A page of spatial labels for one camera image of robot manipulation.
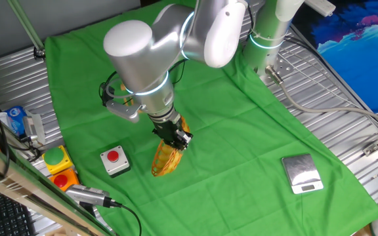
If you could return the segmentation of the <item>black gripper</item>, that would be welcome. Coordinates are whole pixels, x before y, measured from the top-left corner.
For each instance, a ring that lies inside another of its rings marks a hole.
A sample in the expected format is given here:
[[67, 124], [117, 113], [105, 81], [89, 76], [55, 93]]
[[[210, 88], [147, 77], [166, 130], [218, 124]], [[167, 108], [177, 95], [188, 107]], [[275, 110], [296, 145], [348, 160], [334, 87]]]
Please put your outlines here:
[[193, 138], [193, 134], [182, 129], [182, 118], [177, 117], [174, 120], [160, 121], [151, 117], [154, 124], [153, 133], [161, 138], [158, 149], [175, 149], [185, 150]]

